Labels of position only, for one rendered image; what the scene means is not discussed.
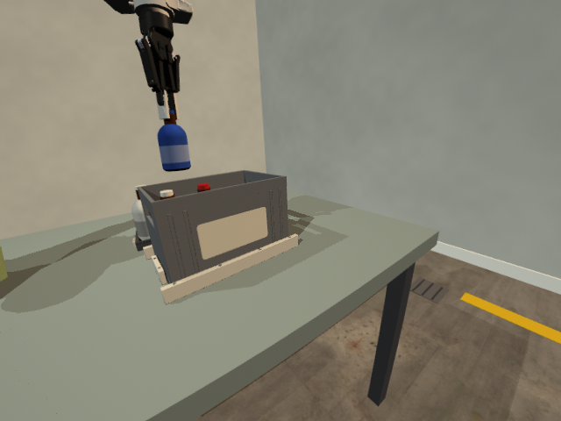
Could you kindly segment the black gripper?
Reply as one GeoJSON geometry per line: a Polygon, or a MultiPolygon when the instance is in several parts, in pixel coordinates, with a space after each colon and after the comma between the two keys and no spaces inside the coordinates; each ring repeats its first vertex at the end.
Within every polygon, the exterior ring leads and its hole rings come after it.
{"type": "Polygon", "coordinates": [[[174,111],[175,118],[179,119],[175,93],[180,91],[181,57],[175,55],[171,44],[174,36],[173,21],[157,11],[141,13],[138,21],[143,39],[135,40],[135,44],[140,53],[147,84],[156,95],[159,119],[170,118],[169,110],[174,111]]]}

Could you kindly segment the blue bottle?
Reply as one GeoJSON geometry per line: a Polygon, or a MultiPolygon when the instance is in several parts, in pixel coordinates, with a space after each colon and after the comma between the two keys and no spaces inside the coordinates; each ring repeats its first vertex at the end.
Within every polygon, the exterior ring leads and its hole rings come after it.
{"type": "Polygon", "coordinates": [[[158,131],[158,142],[162,167],[167,172],[190,169],[188,139],[185,131],[176,124],[174,111],[158,131]]]}

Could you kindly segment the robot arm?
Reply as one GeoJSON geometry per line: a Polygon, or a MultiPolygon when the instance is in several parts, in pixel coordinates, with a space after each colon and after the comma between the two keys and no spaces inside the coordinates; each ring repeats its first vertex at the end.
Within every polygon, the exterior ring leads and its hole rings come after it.
{"type": "Polygon", "coordinates": [[[193,17],[193,6],[184,0],[104,0],[121,14],[139,15],[146,11],[157,11],[169,16],[173,23],[188,24],[193,17]]]}

